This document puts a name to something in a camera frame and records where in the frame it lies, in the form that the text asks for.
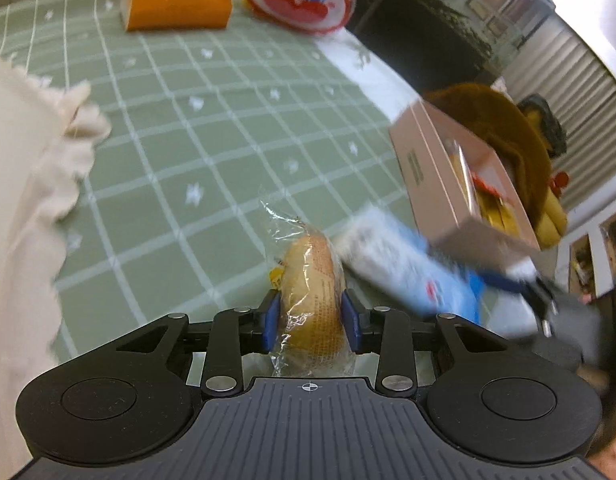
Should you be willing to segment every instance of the brown plush toy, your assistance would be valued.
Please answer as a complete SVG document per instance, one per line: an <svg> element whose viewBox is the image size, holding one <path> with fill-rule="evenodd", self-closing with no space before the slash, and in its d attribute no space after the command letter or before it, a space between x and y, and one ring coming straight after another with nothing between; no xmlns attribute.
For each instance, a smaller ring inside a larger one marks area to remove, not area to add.
<svg viewBox="0 0 616 480"><path fill-rule="evenodd" d="M499 92L474 83L431 92L425 99L511 162L519 199L536 227L543 215L552 165L540 135L519 108Z"/></svg>

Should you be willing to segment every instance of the checkered tablecloth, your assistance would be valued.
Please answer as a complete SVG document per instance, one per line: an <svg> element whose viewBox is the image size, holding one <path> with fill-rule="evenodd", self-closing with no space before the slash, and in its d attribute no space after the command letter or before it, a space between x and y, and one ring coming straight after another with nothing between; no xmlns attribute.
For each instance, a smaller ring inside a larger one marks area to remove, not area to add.
<svg viewBox="0 0 616 480"><path fill-rule="evenodd" d="M413 224L389 121L312 38L238 5L227 30L127 34L118 1L0 9L0 55L52 86L88 79L113 125L61 224L61 361L168 312L256 306L262 199L328 235L368 201Z"/></svg>

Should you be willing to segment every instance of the yellow label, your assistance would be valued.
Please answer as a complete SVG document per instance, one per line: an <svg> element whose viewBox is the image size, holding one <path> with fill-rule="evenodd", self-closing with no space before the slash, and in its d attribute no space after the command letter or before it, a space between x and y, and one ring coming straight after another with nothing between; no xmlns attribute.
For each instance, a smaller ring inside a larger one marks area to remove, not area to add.
<svg viewBox="0 0 616 480"><path fill-rule="evenodd" d="M281 290L281 277L283 276L283 267L275 267L268 273L270 283L274 290Z"/></svg>

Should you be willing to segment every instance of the silver screw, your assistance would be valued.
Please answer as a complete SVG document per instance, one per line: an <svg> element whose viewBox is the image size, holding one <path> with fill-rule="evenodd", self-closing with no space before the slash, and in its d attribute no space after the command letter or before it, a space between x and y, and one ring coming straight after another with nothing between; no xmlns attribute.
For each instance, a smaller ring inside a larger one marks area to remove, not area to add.
<svg viewBox="0 0 616 480"><path fill-rule="evenodd" d="M205 382L205 387L214 392L229 392L237 385L237 381L227 375L216 375Z"/></svg>
<svg viewBox="0 0 616 480"><path fill-rule="evenodd" d="M393 392L405 392L414 386L412 379L405 375L389 375L381 381L383 387Z"/></svg>

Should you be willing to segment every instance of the bread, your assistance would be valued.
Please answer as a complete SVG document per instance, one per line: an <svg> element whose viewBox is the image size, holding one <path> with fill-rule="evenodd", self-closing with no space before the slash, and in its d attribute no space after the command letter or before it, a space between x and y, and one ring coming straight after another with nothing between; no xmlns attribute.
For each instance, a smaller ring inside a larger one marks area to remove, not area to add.
<svg viewBox="0 0 616 480"><path fill-rule="evenodd" d="M294 375L327 366L345 346L340 319L344 278L328 239L309 233L288 248L281 277L281 356Z"/></svg>

